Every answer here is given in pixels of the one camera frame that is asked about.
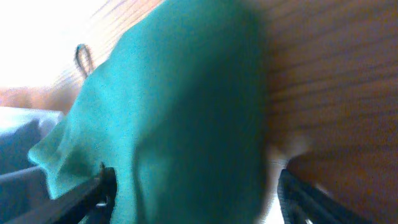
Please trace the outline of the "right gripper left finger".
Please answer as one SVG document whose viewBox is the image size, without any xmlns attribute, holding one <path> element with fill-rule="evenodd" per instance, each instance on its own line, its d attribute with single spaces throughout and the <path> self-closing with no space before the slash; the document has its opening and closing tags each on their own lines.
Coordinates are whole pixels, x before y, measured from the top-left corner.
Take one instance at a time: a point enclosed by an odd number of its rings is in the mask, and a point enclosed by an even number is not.
<svg viewBox="0 0 398 224">
<path fill-rule="evenodd" d="M 100 165 L 100 171 L 61 197 L 50 200 L 6 224 L 110 224 L 117 194 L 115 169 Z"/>
</svg>

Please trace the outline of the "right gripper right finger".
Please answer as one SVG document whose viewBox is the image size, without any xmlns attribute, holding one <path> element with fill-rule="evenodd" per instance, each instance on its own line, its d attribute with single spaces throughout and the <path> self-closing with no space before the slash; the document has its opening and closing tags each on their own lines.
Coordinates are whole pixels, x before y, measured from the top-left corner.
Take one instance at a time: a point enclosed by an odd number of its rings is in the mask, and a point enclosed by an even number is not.
<svg viewBox="0 0 398 224">
<path fill-rule="evenodd" d="M 302 182 L 288 170 L 280 173 L 277 195 L 285 224 L 369 224 L 370 221 Z"/>
</svg>

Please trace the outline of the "clear plastic storage bin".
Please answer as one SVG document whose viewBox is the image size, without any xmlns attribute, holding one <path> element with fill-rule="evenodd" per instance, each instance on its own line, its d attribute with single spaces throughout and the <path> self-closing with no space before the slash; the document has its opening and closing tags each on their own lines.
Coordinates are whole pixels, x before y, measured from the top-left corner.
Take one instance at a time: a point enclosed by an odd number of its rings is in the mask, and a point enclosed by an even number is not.
<svg viewBox="0 0 398 224">
<path fill-rule="evenodd" d="M 63 117 L 61 111 L 1 107 L 1 223 L 50 200 L 46 176 L 28 152 Z"/>
</svg>

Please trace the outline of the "dark green garment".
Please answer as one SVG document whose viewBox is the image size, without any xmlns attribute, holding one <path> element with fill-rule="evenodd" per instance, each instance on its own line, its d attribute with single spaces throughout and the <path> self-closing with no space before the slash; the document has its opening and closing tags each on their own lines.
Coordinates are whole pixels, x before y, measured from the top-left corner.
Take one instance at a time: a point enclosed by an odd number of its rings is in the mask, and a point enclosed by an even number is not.
<svg viewBox="0 0 398 224">
<path fill-rule="evenodd" d="M 254 223 L 264 191 L 259 21 L 242 1 L 165 1 L 124 33 L 29 151 L 52 198 L 117 174 L 112 223 Z"/>
</svg>

